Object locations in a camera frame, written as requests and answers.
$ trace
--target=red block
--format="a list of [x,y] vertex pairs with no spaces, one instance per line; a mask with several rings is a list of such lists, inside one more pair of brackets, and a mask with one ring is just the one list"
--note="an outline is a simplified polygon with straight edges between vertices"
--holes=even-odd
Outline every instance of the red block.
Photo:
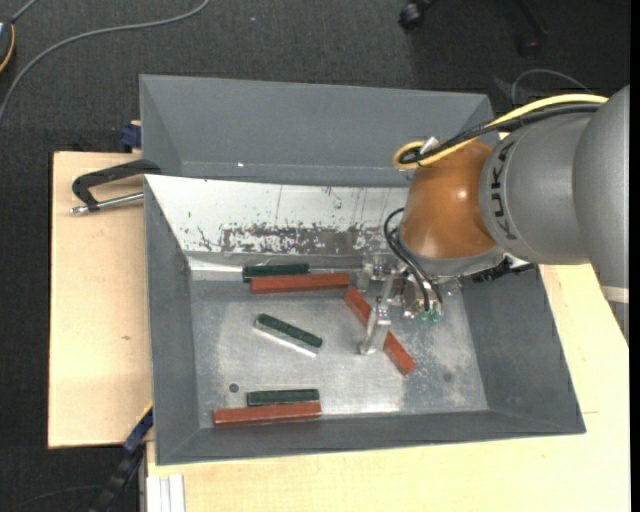
[[238,407],[213,411],[213,424],[216,427],[226,427],[234,425],[284,423],[316,419],[319,418],[321,414],[322,409],[320,408],[320,402]]
[[[371,306],[367,303],[365,298],[355,288],[349,288],[344,294],[344,301],[349,306],[349,309],[353,311],[362,325],[367,325],[369,319],[369,313],[371,312]],[[396,365],[396,368],[402,373],[407,375],[411,370],[416,367],[415,361],[407,353],[398,339],[391,333],[387,333],[387,337],[384,340],[384,353],[387,354],[389,359]]]
[[349,274],[303,274],[296,276],[254,277],[251,293],[310,292],[334,290],[349,286]]

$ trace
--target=green bar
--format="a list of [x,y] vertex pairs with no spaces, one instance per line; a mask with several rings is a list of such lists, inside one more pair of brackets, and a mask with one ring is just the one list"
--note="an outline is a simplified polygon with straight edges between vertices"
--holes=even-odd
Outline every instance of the green bar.
[[320,393],[317,389],[287,389],[283,391],[251,391],[247,393],[247,405],[297,404],[299,402],[318,402]]
[[248,283],[254,277],[297,276],[308,273],[308,263],[295,263],[292,265],[247,265],[242,268],[242,280]]
[[322,346],[322,338],[319,338],[315,334],[298,329],[291,324],[264,313],[260,313],[257,316],[255,326],[258,329],[268,332],[269,334],[272,334],[284,341],[299,341],[315,349],[319,349]]

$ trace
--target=black chair leg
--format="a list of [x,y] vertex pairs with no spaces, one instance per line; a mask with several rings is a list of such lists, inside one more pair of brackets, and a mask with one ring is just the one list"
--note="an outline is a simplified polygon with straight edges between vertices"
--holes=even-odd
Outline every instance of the black chair leg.
[[[437,0],[412,0],[400,12],[398,23],[405,30],[413,30],[424,23],[427,9]],[[494,0],[514,26],[516,50],[522,57],[535,57],[540,52],[547,27],[530,0]]]

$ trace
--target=black carpet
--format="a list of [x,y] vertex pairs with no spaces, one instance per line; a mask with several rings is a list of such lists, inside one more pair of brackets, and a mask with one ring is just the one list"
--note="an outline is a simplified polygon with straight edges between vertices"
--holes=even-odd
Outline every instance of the black carpet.
[[[0,0],[0,15],[24,1]],[[516,53],[513,26],[494,0],[440,0],[409,35],[396,23],[403,0],[213,0],[184,23],[84,41],[34,68],[0,125],[0,510],[87,510],[119,459],[114,447],[46,450],[52,151],[123,151],[117,134],[139,118],[140,73],[474,91],[498,112],[511,108],[511,83],[531,68],[604,95],[630,81],[630,0],[533,3],[549,28],[534,59]],[[197,4],[41,0],[17,24],[0,98],[59,40]],[[522,97],[571,87],[546,75],[521,85]],[[133,488],[120,509],[135,504]]]

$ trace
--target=wooden table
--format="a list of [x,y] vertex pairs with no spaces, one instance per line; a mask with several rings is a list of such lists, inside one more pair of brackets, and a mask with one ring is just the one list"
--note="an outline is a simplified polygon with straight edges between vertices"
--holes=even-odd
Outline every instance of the wooden table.
[[[76,176],[136,158],[54,157],[52,448],[121,443],[151,399],[142,205],[68,213]],[[628,345],[590,266],[542,274],[586,434],[162,467],[149,442],[147,473],[183,474],[188,512],[630,510]]]

